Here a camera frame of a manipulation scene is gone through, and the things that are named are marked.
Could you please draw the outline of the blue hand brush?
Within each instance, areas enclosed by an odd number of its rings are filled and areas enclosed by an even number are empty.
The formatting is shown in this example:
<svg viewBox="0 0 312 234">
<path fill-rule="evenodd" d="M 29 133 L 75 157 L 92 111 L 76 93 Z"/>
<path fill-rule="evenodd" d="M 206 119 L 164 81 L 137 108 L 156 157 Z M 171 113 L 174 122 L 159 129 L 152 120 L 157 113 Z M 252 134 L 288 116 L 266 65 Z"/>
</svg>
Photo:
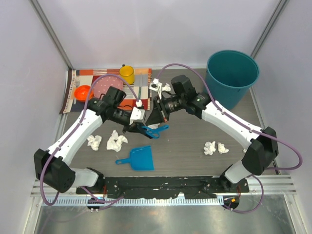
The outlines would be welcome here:
<svg viewBox="0 0 312 234">
<path fill-rule="evenodd" d="M 142 127 L 145 130 L 145 134 L 152 138 L 152 139 L 158 139 L 160 137 L 160 132 L 165 131 L 169 128 L 168 124 L 165 124 L 163 126 L 157 127 L 155 129 L 152 129 L 148 126 L 143 126 Z"/>
</svg>

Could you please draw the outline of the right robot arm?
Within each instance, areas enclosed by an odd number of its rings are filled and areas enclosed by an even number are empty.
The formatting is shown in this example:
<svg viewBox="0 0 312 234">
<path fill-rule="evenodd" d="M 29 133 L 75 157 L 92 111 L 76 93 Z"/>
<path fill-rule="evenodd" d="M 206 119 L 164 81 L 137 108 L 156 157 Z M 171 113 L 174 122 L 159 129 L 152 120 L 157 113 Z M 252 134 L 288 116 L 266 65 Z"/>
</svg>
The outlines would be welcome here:
<svg viewBox="0 0 312 234">
<path fill-rule="evenodd" d="M 232 192 L 238 182 L 251 174 L 261 175 L 277 157 L 277 142 L 271 139 L 276 136 L 274 129 L 261 129 L 239 118 L 217 101 L 212 101 L 208 93 L 198 93 L 185 75 L 174 77 L 171 84 L 165 86 L 154 79 L 149 89 L 157 95 L 153 98 L 153 109 L 146 125 L 167 122 L 170 113 L 184 109 L 188 114 L 215 125 L 246 150 L 241 160 L 221 174 L 223 191 Z"/>
</svg>

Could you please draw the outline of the teal plastic bin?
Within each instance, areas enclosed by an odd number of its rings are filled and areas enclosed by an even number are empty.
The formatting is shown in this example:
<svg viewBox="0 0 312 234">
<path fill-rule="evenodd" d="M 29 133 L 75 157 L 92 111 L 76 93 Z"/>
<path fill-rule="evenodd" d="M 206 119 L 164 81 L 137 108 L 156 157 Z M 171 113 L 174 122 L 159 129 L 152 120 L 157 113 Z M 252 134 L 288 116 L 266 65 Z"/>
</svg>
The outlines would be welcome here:
<svg viewBox="0 0 312 234">
<path fill-rule="evenodd" d="M 240 51 L 222 50 L 209 57 L 205 81 L 213 98 L 231 110 L 259 75 L 259 66 L 253 58 Z"/>
</svg>

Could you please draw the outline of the blue dustpan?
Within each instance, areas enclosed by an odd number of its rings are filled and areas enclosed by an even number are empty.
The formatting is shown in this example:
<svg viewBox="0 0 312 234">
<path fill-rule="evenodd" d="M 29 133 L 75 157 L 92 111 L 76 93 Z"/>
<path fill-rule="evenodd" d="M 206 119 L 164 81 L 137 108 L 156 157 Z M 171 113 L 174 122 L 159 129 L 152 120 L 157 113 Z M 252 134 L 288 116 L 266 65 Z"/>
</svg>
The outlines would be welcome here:
<svg viewBox="0 0 312 234">
<path fill-rule="evenodd" d="M 153 171 L 154 162 L 151 146 L 133 148 L 129 152 L 129 157 L 116 160 L 117 165 L 129 163 L 134 171 Z"/>
</svg>

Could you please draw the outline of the large paper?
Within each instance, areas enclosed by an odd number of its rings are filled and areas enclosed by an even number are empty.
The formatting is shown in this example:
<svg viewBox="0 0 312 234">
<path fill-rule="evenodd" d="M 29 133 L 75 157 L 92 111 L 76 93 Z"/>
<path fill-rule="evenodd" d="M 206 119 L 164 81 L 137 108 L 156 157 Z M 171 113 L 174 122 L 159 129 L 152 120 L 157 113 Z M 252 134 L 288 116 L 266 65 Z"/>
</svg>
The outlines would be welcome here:
<svg viewBox="0 0 312 234">
<path fill-rule="evenodd" d="M 106 149 L 119 152 L 122 148 L 123 143 L 128 143 L 128 139 L 123 135 L 119 135 L 116 130 L 113 130 L 111 136 L 107 141 Z"/>
</svg>

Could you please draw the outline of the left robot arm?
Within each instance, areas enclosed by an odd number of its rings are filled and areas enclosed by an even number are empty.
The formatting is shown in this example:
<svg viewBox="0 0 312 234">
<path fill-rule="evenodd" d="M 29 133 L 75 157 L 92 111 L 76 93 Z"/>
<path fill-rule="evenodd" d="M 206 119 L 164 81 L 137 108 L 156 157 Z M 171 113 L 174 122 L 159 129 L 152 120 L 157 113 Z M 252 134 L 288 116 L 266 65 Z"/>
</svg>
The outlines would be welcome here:
<svg viewBox="0 0 312 234">
<path fill-rule="evenodd" d="M 87 108 L 58 141 L 47 150 L 35 152 L 35 172 L 41 186 L 46 184 L 59 193 L 83 186 L 92 194 L 100 194 L 105 184 L 103 174 L 92 168 L 72 169 L 70 164 L 87 137 L 107 120 L 122 125 L 123 132 L 154 138 L 142 123 L 145 118 L 143 108 L 134 107 L 131 112 L 119 108 L 125 96 L 122 90 L 109 87 L 101 99 L 94 97 L 88 101 Z"/>
</svg>

